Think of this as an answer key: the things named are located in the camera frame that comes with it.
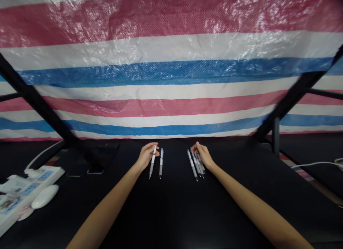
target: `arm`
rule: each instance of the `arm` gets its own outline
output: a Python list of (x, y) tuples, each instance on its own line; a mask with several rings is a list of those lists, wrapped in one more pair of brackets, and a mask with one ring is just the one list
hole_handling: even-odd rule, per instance
[(206, 146), (197, 142), (192, 147), (193, 151), (196, 149), (206, 168), (215, 175), (248, 218), (276, 248), (313, 249), (301, 234), (272, 207), (219, 168), (212, 160)]
[(101, 245), (139, 175), (149, 164), (157, 144), (150, 143), (142, 148), (137, 162), (95, 207), (70, 241), (67, 249), (95, 249)]

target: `red stripe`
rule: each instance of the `red stripe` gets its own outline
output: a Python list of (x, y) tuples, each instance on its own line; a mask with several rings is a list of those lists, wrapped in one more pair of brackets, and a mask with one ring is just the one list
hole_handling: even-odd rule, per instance
[(343, 131), (326, 131), (326, 130), (317, 130), (317, 131), (299, 131), (299, 132), (280, 132), (281, 135), (291, 135), (291, 134), (315, 134), (315, 133), (343, 133)]
[(49, 96), (44, 98), (54, 110), (120, 118), (228, 113), (276, 104), (286, 92), (280, 90), (259, 95), (190, 100), (90, 101)]
[(33, 108), (22, 97), (0, 102), (0, 112), (20, 110), (33, 110)]
[(343, 32), (340, 0), (86, 0), (0, 10), (0, 47), (140, 36)]
[(20, 138), (0, 138), (0, 141), (6, 141), (6, 142), (29, 142), (29, 141), (61, 141), (62, 138), (28, 138), (26, 136), (20, 137)]
[(57, 161), (57, 160), (55, 160), (55, 161), (48, 161), (48, 162), (45, 163), (44, 165), (46, 165), (46, 166), (52, 166), (52, 165), (55, 164), (56, 161)]
[[(326, 90), (343, 94), (343, 90)], [(316, 105), (343, 105), (343, 100), (334, 99), (315, 94), (306, 94), (300, 101), (300, 104), (316, 104)]]
[(280, 154), (280, 160), (289, 160), (285, 155)]

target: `black metal frame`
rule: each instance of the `black metal frame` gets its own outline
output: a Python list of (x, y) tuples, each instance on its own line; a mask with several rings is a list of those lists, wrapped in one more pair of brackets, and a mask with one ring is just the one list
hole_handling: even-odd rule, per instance
[[(338, 49), (331, 67), (337, 63), (337, 61), (343, 56), (343, 45)], [(328, 92), (312, 87), (317, 83), (321, 77), (323, 77), (327, 71), (315, 71), (303, 73), (299, 80), (290, 88), (285, 97), (277, 104), (271, 114), (264, 120), (262, 125), (257, 129), (254, 137), (260, 142), (265, 142), (265, 136), (272, 132), (272, 149), (273, 153), (279, 156), (279, 122), (283, 117), (300, 101), (300, 99), (306, 94), (317, 94), (321, 96), (331, 97), (335, 99), (343, 100), (343, 94)]]
[(23, 97), (25, 101), (63, 138), (71, 147), (80, 152), (80, 155), (90, 164), (93, 172), (102, 173), (104, 168), (99, 164), (96, 155), (94, 155), (81, 141), (73, 135), (65, 123), (58, 117), (49, 104), (32, 86), (24, 82), (19, 74), (0, 54), (0, 74), (17, 91), (17, 93), (3, 95), (1, 101), (11, 100)]

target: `person's left hand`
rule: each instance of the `person's left hand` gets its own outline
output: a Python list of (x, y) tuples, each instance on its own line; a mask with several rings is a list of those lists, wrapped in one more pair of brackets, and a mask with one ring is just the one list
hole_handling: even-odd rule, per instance
[[(151, 158), (153, 157), (155, 145), (158, 145), (158, 143), (152, 142), (142, 147), (138, 160), (135, 163), (139, 167), (140, 171), (143, 171), (148, 166)], [(156, 150), (155, 157), (158, 157), (158, 156), (160, 156), (160, 152)]]

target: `hand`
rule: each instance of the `hand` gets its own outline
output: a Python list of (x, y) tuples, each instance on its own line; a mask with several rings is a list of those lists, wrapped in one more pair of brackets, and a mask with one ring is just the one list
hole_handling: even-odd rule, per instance
[(203, 164), (206, 166), (206, 168), (209, 169), (209, 171), (211, 171), (211, 169), (213, 167), (216, 166), (215, 162), (212, 160), (212, 157), (210, 155), (210, 153), (208, 152), (208, 149), (206, 146), (199, 144), (199, 142), (197, 142), (194, 146), (192, 146), (192, 151), (195, 153), (195, 151), (198, 149), (199, 154), (200, 154), (200, 158), (201, 161), (203, 162)]
[[(153, 142), (153, 143), (148, 143), (147, 145), (143, 146), (138, 160), (136, 161), (135, 165), (138, 166), (140, 171), (143, 171), (149, 164), (151, 158), (153, 157), (155, 145), (158, 145), (158, 143)], [(160, 156), (160, 152), (156, 150), (156, 155), (155, 157)]]

